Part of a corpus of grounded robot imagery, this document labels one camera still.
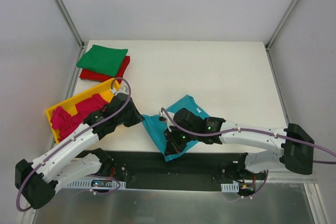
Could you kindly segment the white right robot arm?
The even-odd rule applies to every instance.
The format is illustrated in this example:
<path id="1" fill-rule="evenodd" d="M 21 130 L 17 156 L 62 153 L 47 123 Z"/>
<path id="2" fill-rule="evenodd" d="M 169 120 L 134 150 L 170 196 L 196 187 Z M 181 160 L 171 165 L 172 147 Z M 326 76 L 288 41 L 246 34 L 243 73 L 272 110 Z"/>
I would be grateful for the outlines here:
<path id="1" fill-rule="evenodd" d="M 159 120 L 167 125 L 166 155 L 182 153 L 191 141 L 245 145 L 261 151 L 240 155 L 236 173 L 242 179 L 280 168 L 300 175 L 312 174 L 314 140 L 298 124 L 289 123 L 284 128 L 248 126 L 223 118 L 201 118 L 186 108 L 175 113 L 161 109 Z"/>

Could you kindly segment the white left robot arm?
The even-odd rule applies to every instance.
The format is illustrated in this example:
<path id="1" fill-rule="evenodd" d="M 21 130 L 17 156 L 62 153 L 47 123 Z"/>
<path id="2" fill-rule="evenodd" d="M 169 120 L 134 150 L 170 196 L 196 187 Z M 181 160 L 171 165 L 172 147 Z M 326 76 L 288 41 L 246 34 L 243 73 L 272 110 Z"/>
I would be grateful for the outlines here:
<path id="1" fill-rule="evenodd" d="M 115 165 L 102 149 L 95 149 L 76 162 L 72 159 L 114 132 L 117 126 L 131 127 L 142 121 L 130 95 L 118 93 L 102 109 L 90 113 L 67 138 L 47 153 L 31 162 L 19 161 L 15 166 L 17 210 L 24 212 L 45 206 L 63 187 L 84 176 L 114 180 Z M 21 197 L 30 204 L 26 209 L 20 206 Z"/>

